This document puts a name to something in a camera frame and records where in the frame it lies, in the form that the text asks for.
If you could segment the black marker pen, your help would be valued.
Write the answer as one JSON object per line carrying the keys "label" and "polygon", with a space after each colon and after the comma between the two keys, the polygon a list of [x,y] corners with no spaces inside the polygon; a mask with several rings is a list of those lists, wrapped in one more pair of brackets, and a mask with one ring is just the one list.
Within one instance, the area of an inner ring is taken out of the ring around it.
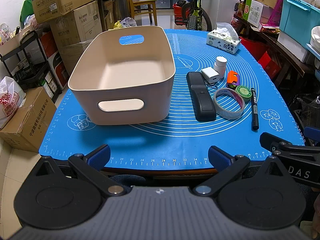
{"label": "black marker pen", "polygon": [[257,106],[257,94],[254,88],[251,88],[251,109],[252,109],[252,129],[257,131],[259,129],[259,116]]}

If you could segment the white tape roll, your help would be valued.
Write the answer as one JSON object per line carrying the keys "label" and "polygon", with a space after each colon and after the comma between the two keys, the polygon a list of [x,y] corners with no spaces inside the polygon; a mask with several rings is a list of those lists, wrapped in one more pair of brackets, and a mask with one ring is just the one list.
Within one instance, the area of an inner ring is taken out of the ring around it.
{"label": "white tape roll", "polygon": [[213,103],[219,116],[238,119],[245,109],[244,99],[230,88],[220,88],[213,95]]}

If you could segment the orange purple utility knife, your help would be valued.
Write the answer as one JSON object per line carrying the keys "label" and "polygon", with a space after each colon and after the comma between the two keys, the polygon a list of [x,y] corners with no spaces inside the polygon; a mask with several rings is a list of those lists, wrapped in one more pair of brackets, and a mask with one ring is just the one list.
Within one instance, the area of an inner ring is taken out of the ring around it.
{"label": "orange purple utility knife", "polygon": [[227,75],[227,87],[234,88],[239,85],[240,85],[240,75],[237,72],[230,70]]}

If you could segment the white power adapter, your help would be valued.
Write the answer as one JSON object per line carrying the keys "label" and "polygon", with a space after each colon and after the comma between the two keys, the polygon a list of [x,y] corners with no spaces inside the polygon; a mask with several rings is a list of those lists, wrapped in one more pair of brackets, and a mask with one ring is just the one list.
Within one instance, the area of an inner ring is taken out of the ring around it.
{"label": "white power adapter", "polygon": [[220,80],[219,73],[216,70],[214,70],[212,67],[203,68],[201,70],[201,74],[209,84],[216,83],[217,81]]}

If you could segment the white pill bottle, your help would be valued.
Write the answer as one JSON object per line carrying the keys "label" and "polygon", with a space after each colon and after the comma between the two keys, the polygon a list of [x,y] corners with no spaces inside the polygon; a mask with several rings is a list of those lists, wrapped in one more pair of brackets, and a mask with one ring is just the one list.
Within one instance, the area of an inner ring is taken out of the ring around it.
{"label": "white pill bottle", "polygon": [[214,70],[218,72],[220,79],[224,78],[225,71],[226,71],[226,64],[227,64],[227,59],[225,57],[218,56],[216,58],[216,61],[214,63]]}

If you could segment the beige plastic storage bin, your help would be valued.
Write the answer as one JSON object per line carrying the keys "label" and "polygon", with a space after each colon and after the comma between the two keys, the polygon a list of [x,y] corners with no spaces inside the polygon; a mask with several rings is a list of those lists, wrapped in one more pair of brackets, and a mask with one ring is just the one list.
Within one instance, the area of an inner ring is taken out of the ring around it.
{"label": "beige plastic storage bin", "polygon": [[163,28],[120,28],[89,44],[68,87],[97,125],[143,124],[168,116],[175,73]]}

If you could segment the blue silicone baking mat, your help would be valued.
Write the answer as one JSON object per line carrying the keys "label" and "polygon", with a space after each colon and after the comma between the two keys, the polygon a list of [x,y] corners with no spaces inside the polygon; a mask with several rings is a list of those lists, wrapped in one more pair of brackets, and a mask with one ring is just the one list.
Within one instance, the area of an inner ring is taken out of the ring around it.
{"label": "blue silicone baking mat", "polygon": [[[269,152],[260,146],[261,133],[268,132],[295,145],[304,143],[297,124],[281,94],[249,51],[241,46],[230,54],[206,43],[198,31],[166,30],[176,64],[168,116],[159,122],[97,126],[71,91],[61,101],[39,149],[41,155],[66,160],[87,154],[107,144],[108,167],[138,170],[190,170],[209,168],[208,150],[217,146],[229,154],[243,154],[254,161]],[[218,56],[227,59],[227,71],[240,75],[240,83],[257,93],[259,129],[252,129],[250,104],[235,120],[217,116],[211,122],[195,119],[186,74],[211,67]]]}

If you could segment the cardboard box on floor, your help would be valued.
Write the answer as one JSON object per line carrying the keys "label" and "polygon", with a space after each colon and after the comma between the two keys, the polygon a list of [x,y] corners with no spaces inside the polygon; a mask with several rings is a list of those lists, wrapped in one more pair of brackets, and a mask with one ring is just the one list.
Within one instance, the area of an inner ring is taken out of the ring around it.
{"label": "cardboard box on floor", "polygon": [[27,91],[22,107],[1,129],[1,138],[12,148],[38,152],[56,106],[43,87]]}

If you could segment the white plastic shopping bag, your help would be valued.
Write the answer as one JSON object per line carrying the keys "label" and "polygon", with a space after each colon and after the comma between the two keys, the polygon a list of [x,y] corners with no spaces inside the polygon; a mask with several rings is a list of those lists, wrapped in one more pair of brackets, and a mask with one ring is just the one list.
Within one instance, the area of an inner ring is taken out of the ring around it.
{"label": "white plastic shopping bag", "polygon": [[25,92],[9,76],[5,76],[1,80],[0,91],[0,129],[3,129],[23,102]]}

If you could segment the teal plastic crate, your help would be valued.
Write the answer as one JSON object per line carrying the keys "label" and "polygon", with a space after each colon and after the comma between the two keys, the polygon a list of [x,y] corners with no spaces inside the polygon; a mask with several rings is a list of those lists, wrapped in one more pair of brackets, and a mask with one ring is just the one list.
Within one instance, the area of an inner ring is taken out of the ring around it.
{"label": "teal plastic crate", "polygon": [[280,30],[306,48],[311,30],[319,26],[320,10],[303,0],[283,0]]}

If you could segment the green white carton box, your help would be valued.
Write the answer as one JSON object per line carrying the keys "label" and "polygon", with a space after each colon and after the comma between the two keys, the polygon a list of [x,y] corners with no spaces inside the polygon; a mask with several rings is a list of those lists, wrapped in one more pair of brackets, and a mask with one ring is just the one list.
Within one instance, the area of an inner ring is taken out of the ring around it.
{"label": "green white carton box", "polygon": [[243,19],[255,27],[259,27],[264,5],[255,0],[246,0]]}

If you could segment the large lower cardboard box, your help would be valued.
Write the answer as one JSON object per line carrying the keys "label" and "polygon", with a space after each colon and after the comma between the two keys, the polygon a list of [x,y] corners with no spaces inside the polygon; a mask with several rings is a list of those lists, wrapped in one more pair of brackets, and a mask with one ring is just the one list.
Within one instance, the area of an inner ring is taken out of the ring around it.
{"label": "large lower cardboard box", "polygon": [[88,45],[103,31],[98,2],[83,5],[49,24],[65,68],[71,74]]}

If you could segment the bicycle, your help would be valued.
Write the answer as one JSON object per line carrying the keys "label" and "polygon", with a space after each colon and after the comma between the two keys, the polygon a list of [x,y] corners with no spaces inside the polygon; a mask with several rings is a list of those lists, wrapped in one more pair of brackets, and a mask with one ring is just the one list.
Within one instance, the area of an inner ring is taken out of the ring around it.
{"label": "bicycle", "polygon": [[213,26],[210,17],[203,9],[202,0],[185,0],[182,7],[182,17],[187,30],[212,31]]}

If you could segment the red bucket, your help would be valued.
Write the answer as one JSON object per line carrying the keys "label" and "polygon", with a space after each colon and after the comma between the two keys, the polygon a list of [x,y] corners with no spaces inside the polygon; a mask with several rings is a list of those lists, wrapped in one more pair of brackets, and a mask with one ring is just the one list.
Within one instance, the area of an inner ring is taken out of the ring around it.
{"label": "red bucket", "polygon": [[177,0],[176,3],[172,6],[174,10],[174,21],[176,25],[185,25],[182,17],[182,7],[185,5],[185,3],[185,0]]}

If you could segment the wooden chair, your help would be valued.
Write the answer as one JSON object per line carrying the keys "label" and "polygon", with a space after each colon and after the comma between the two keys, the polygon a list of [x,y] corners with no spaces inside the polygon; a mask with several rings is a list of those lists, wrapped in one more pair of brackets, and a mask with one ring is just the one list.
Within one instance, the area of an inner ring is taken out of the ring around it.
{"label": "wooden chair", "polygon": [[135,16],[148,14],[150,24],[153,23],[155,26],[157,23],[157,9],[156,2],[157,0],[126,0],[129,16],[135,19]]}

